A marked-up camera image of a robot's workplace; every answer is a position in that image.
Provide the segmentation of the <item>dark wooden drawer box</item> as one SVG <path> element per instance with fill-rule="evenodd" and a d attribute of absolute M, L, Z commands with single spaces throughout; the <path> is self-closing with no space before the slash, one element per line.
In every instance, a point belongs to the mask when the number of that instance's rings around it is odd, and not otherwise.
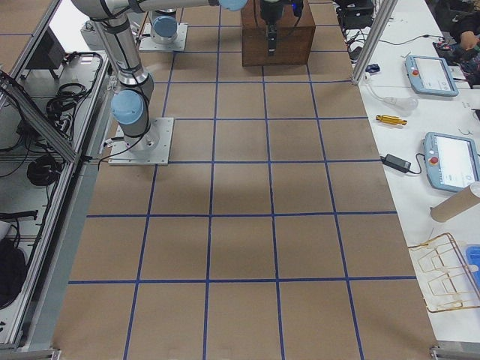
<path fill-rule="evenodd" d="M 277 49 L 268 56 L 266 23 L 260 16 L 260 1 L 248 1 L 241 10 L 242 50 L 244 67 L 269 65 L 305 65 L 311 52 L 316 30 L 307 1 L 300 18 L 293 15 L 292 2 L 281 1 L 283 16 L 277 26 Z"/>

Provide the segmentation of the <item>small blue black device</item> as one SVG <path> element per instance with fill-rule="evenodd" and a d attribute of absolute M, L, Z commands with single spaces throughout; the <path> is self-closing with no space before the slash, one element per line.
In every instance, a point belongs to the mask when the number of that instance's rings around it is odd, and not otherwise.
<path fill-rule="evenodd" d="M 369 74 L 376 74 L 380 72 L 380 66 L 378 64 L 369 64 L 365 68 L 365 71 L 368 72 Z"/>

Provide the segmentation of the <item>clear light bulb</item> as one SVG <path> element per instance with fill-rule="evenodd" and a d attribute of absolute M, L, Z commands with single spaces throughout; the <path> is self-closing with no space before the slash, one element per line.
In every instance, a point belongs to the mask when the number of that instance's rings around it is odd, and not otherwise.
<path fill-rule="evenodd" d="M 415 110 L 419 105 L 416 97 L 383 97 L 382 101 L 406 112 Z"/>

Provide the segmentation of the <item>blue teach pendant far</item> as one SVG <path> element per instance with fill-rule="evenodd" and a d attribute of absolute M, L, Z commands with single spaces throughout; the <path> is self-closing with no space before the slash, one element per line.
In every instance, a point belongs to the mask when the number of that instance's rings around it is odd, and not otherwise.
<path fill-rule="evenodd" d="M 448 98 L 458 96 L 458 88 L 444 58 L 408 55 L 404 64 L 416 94 Z"/>

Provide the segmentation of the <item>blue teach pendant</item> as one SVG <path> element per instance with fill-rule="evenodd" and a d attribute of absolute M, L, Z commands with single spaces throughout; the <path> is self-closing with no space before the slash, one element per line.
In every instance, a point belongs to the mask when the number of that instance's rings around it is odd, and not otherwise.
<path fill-rule="evenodd" d="M 408 55 L 404 64 L 416 94 L 448 98 L 458 96 L 458 88 L 444 58 Z"/>
<path fill-rule="evenodd" d="M 430 185 L 458 192 L 479 180 L 479 156 L 473 139 L 444 133 L 426 133 L 425 168 Z"/>

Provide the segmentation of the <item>black power adapter brick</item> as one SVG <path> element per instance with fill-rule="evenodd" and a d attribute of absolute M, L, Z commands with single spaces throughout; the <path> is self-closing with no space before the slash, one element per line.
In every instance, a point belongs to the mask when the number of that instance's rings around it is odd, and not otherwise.
<path fill-rule="evenodd" d="M 411 163 L 402 158 L 396 157 L 392 154 L 387 154 L 385 156 L 381 156 L 380 160 L 382 161 L 383 165 L 397 170 L 401 173 L 410 172 Z"/>

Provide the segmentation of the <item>blue teach pendant near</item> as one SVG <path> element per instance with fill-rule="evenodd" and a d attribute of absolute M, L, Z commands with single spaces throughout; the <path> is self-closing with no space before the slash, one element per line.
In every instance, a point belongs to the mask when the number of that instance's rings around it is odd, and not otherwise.
<path fill-rule="evenodd" d="M 425 168 L 430 185 L 458 192 L 479 180 L 479 156 L 473 139 L 444 133 L 426 133 Z"/>

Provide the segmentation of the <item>cardboard tube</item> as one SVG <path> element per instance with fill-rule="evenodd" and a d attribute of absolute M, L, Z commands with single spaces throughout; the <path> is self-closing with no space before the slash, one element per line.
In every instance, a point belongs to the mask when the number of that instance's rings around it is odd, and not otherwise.
<path fill-rule="evenodd" d="M 431 208 L 430 216 L 435 221 L 444 223 L 478 204 L 479 182 L 476 181 Z"/>

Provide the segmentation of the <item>blue plastic tray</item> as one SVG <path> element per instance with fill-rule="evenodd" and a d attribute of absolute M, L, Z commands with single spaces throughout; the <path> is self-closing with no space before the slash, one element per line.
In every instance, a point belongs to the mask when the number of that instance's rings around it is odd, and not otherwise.
<path fill-rule="evenodd" d="M 475 290 L 479 290 L 479 245 L 462 245 L 460 247 L 460 260 L 467 280 Z"/>

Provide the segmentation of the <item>aluminium frame post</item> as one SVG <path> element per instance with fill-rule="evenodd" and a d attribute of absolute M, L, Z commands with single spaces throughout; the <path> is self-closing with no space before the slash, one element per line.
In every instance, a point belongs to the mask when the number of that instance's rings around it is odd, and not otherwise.
<path fill-rule="evenodd" d="M 370 31 L 367 35 L 361 54 L 352 72 L 352 84 L 358 85 L 365 73 L 366 67 L 370 64 L 370 60 L 377 44 L 386 28 L 387 23 L 397 5 L 397 0 L 382 1 Z"/>

